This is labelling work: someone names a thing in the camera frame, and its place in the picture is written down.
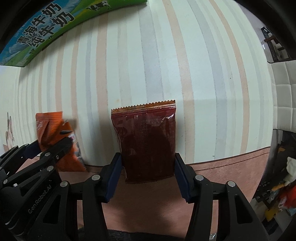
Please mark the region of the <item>orange snack packet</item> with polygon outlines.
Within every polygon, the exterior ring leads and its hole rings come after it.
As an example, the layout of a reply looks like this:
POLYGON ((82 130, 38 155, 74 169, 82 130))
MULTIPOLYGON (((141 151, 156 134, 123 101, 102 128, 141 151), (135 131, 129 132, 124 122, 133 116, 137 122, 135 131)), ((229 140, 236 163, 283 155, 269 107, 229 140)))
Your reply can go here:
POLYGON ((79 144, 74 129, 67 120, 63 120, 62 112, 36 113, 37 139, 42 151, 56 144, 64 137, 72 140, 72 149, 57 162, 62 172, 86 172, 81 157, 79 144))

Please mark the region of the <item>dark red snack packet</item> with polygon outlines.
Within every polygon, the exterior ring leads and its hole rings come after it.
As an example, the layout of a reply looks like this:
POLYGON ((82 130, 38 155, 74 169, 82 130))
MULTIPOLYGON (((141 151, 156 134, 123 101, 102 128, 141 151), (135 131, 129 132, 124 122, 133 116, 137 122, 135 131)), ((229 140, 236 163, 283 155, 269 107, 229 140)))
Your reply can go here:
POLYGON ((158 101, 112 109, 126 182, 170 178, 176 152, 176 102, 158 101))

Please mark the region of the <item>open cardboard milk box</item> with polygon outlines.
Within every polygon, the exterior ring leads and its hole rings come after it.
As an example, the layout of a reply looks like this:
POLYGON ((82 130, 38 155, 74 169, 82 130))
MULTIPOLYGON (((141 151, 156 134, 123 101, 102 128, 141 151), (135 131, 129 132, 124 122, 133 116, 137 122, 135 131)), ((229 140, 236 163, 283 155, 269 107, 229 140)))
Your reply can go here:
POLYGON ((76 25, 143 1, 1 1, 1 65, 25 67, 76 25))

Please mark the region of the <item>white quilted chair right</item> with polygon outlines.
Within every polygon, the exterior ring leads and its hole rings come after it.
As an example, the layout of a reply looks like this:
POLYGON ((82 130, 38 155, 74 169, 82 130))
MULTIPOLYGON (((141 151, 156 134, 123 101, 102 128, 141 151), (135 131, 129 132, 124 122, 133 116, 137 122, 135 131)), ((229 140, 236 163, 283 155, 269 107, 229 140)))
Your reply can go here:
POLYGON ((273 93, 273 128, 296 131, 296 62, 268 64, 273 93))

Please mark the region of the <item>dark wooden chair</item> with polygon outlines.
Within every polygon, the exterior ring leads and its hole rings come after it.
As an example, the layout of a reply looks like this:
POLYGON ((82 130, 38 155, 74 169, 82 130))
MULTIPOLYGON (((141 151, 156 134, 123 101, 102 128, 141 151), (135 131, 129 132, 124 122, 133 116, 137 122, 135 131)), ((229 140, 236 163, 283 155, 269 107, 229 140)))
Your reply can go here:
POLYGON ((289 60, 290 57, 288 56, 286 49, 279 42, 277 37, 266 27, 262 27, 261 31, 264 36, 263 47, 265 47, 264 44, 267 45, 272 59, 271 62, 274 63, 289 60))

